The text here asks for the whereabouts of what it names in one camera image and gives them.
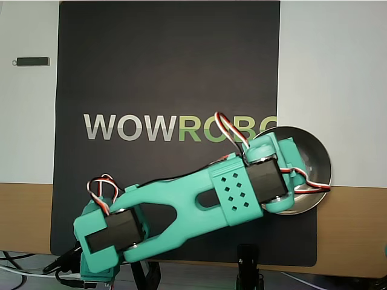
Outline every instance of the wooden panel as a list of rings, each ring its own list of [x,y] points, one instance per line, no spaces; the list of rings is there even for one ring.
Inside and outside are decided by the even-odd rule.
[[[0,249],[49,253],[52,184],[0,183]]]
[[[52,185],[0,184],[0,249],[50,253],[51,200]],[[317,264],[314,267],[261,265],[261,268],[338,276],[385,275],[386,204],[387,188],[333,188],[317,211]]]

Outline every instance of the metal bowl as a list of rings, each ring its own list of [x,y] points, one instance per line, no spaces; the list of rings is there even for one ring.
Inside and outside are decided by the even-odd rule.
[[[274,132],[277,140],[293,138],[304,161],[309,179],[319,183],[331,183],[331,161],[324,145],[312,134],[296,127],[280,126],[268,129],[258,136]],[[300,185],[296,189],[309,189],[308,185]],[[294,195],[295,204],[292,208],[278,214],[299,214],[317,206],[327,193],[311,193],[309,195]]]

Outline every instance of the black poster board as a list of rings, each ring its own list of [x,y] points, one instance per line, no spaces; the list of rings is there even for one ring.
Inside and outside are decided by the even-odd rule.
[[[53,254],[73,246],[73,220],[89,201],[92,177],[109,173],[129,186],[232,152],[209,120],[215,111],[250,127],[246,134],[275,126],[268,121],[276,115],[279,8],[276,1],[60,5]],[[156,132],[158,122],[165,126]],[[173,219],[173,210],[143,209],[154,231]],[[236,262],[239,243],[257,243],[260,263],[314,265],[316,210],[265,213],[159,258]]]

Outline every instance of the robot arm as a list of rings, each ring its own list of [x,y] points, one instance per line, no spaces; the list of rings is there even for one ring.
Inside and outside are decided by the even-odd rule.
[[[263,216],[262,205],[272,213],[294,205],[294,188],[306,171],[291,138],[278,141],[274,133],[255,138],[241,155],[227,158],[172,180],[132,185],[114,203],[107,215],[93,201],[74,221],[74,234],[83,249],[81,275],[92,280],[99,275],[113,279],[123,261],[148,259],[176,249],[190,238],[234,226]],[[202,207],[200,193],[215,189],[220,204]],[[139,205],[170,205],[176,220],[158,236],[148,238],[148,226]]]

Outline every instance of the hole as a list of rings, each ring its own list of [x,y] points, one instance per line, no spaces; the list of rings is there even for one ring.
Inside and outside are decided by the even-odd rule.
[[[218,195],[216,194],[215,189],[211,189],[206,192],[200,193],[197,197],[197,202],[202,207],[207,207],[207,208],[220,204],[220,201],[218,199]]]
[[[176,220],[177,212],[170,205],[141,204],[145,219],[149,226],[149,237],[154,237],[167,229]]]

